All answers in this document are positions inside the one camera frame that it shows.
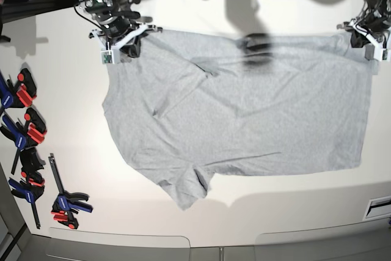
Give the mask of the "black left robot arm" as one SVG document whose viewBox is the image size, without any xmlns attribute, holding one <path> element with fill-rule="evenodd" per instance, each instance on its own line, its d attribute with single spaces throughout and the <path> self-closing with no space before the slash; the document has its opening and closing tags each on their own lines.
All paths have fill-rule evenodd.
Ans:
<svg viewBox="0 0 391 261">
<path fill-rule="evenodd" d="M 386 48 L 390 37 L 390 0 L 366 1 L 360 15 L 348 26 L 353 48 L 362 48 L 370 43 L 379 43 L 380 48 Z"/>
</svg>

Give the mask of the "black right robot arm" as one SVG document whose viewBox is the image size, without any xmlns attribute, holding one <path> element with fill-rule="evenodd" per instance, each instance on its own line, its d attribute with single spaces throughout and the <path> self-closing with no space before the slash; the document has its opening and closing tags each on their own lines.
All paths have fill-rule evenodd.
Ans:
<svg viewBox="0 0 391 261">
<path fill-rule="evenodd" d="M 140 0 L 80 0 L 79 4 L 88 13 L 90 21 L 97 28 L 90 34 L 90 39 L 98 41 L 101 47 L 103 63 L 115 62 L 116 54 L 127 54 L 138 58 L 141 52 L 141 35 L 149 29 L 138 22 L 139 12 L 131 9 L 132 4 Z"/>
</svg>

